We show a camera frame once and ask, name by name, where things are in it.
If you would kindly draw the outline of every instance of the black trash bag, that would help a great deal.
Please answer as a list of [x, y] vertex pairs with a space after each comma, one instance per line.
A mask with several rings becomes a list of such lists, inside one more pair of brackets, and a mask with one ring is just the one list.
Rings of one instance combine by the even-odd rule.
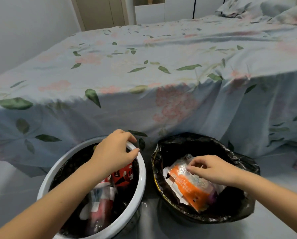
[[201, 213], [189, 205], [180, 204], [163, 177], [163, 168], [171, 166], [186, 154], [194, 157], [217, 155], [243, 170], [260, 175], [260, 168], [252, 158], [230, 151], [214, 138], [186, 132], [160, 140], [151, 157], [154, 181], [172, 212], [202, 224], [238, 221], [254, 212], [255, 199], [248, 193], [229, 186], [218, 195], [214, 204]]
[[[87, 161], [89, 161], [94, 152], [93, 147], [97, 144], [98, 143], [90, 145], [86, 148], [83, 148], [79, 152], [74, 154], [71, 158], [69, 158], [65, 162], [65, 164], [62, 165], [59, 171], [56, 173], [53, 181], [51, 182], [49, 191], [55, 188], [57, 185], [59, 185], [71, 174], [73, 174], [78, 168], [80, 168], [80, 166], [82, 166]], [[118, 188], [118, 191], [115, 195], [115, 199], [113, 202], [110, 223], [113, 223], [122, 214], [122, 212], [129, 205], [135, 193], [138, 180], [139, 180], [139, 164], [136, 159], [133, 161], [132, 167], [133, 167], [133, 174], [134, 174], [133, 180], [127, 187]], [[87, 194], [82, 200], [82, 202], [71, 214], [71, 216], [64, 223], [64, 225], [61, 227], [59, 231], [61, 235], [69, 238], [83, 238], [83, 237], [89, 236], [86, 233], [88, 220], [80, 219], [81, 210], [89, 202], [90, 202], [90, 197], [89, 197], [89, 194]]]

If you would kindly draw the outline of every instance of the white floor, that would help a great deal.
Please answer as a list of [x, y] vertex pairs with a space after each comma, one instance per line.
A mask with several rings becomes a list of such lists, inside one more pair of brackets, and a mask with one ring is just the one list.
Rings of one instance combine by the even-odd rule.
[[[297, 192], [297, 171], [292, 168], [297, 152], [279, 149], [257, 159], [262, 176]], [[29, 178], [12, 165], [0, 162], [0, 227], [35, 202], [44, 176]], [[173, 218], [148, 179], [139, 223], [125, 237], [131, 239], [180, 238], [292, 238], [295, 234], [283, 222], [256, 202], [254, 214], [233, 223], [218, 225], [183, 224]]]

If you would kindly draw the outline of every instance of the person's left hand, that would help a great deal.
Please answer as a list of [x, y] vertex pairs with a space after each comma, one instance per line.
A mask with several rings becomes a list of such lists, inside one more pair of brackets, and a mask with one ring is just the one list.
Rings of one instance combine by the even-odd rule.
[[88, 165], [95, 171], [102, 169], [105, 177], [127, 166], [140, 151], [135, 148], [127, 153], [127, 141], [136, 143], [136, 138], [130, 132], [121, 129], [114, 131], [97, 145]]

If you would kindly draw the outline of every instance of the floral pillow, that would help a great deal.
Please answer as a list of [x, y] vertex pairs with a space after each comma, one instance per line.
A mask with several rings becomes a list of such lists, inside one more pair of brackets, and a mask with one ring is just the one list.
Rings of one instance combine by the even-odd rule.
[[297, 0], [229, 0], [218, 8], [216, 13], [226, 17], [249, 19], [275, 17], [296, 5]]
[[292, 24], [297, 25], [297, 6], [284, 11], [268, 21], [270, 24]]

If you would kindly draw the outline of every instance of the floral bedsheet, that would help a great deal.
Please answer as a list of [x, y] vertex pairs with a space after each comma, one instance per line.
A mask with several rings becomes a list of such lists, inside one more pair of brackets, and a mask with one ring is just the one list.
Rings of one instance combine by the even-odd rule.
[[297, 26], [208, 16], [79, 32], [0, 75], [0, 160], [51, 167], [117, 128], [255, 157], [297, 145]]

